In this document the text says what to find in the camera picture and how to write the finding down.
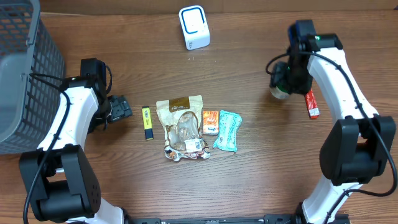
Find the green lid jar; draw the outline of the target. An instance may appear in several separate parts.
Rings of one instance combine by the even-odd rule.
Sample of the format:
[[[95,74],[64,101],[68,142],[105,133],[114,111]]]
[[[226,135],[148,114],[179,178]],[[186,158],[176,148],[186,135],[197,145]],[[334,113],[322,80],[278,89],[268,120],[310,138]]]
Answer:
[[[284,100],[290,96],[289,92],[284,88],[284,85],[285,81],[283,79],[271,78],[269,88],[275,98]]]

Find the yellow glue stick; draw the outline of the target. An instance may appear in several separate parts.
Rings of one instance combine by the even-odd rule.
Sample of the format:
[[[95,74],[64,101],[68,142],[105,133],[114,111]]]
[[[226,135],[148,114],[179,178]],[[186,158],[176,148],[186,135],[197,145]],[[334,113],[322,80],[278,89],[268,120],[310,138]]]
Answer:
[[[150,114],[150,108],[148,106],[142,107],[142,117],[144,123],[144,132],[146,140],[152,140],[154,138],[152,129],[152,119]]]

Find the red snack stick packet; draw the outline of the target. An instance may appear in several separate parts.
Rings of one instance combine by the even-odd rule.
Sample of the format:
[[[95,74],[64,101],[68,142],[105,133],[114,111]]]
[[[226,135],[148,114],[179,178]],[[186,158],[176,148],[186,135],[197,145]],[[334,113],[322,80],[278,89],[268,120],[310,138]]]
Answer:
[[[320,111],[318,109],[317,101],[316,101],[315,95],[313,94],[313,90],[310,90],[305,95],[305,102],[306,102],[309,118],[317,119],[320,115]]]

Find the brown white snack pouch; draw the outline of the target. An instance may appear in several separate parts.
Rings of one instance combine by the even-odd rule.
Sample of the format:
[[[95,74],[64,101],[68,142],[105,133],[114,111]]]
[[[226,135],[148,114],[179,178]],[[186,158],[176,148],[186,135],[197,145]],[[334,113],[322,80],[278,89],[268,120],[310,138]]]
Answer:
[[[185,96],[156,102],[158,119],[164,129],[164,152],[175,162],[208,159],[209,147],[201,133],[203,98]]]

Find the teal wet wipes packet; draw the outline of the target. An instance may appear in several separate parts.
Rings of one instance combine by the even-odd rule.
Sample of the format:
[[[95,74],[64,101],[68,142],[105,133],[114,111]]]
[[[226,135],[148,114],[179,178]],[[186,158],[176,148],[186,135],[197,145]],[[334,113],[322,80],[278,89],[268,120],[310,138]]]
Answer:
[[[236,134],[243,122],[237,113],[221,110],[219,116],[219,133],[213,148],[222,151],[237,152]]]

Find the orange tissue packet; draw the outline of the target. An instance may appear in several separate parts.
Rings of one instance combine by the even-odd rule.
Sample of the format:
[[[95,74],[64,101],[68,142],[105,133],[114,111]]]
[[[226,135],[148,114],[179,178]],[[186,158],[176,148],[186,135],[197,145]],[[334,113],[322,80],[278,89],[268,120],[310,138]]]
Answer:
[[[219,133],[219,111],[203,111],[203,134],[215,136]]]

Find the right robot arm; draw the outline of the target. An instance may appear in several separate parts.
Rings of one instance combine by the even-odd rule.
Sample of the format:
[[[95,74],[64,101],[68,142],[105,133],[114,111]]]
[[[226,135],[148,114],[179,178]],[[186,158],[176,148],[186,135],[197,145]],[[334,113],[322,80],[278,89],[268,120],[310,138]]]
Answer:
[[[266,215],[266,223],[348,223],[338,210],[363,185],[397,169],[390,150],[396,124],[381,116],[362,94],[346,62],[336,34],[317,34],[311,20],[298,20],[288,29],[290,45],[283,62],[276,56],[266,65],[270,91],[278,99],[307,95],[316,83],[334,121],[320,149],[322,176],[312,194],[294,214]]]

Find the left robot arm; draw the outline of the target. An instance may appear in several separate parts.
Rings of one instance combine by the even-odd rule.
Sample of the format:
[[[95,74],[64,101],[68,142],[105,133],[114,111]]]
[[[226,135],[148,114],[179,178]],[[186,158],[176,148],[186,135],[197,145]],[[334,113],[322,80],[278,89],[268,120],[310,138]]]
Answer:
[[[132,116],[123,96],[110,95],[111,69],[97,58],[81,60],[80,75],[54,88],[60,104],[37,150],[24,152],[19,170],[27,191],[22,219],[54,223],[131,223],[125,209],[101,196],[100,184],[85,156],[86,137],[97,126]]]

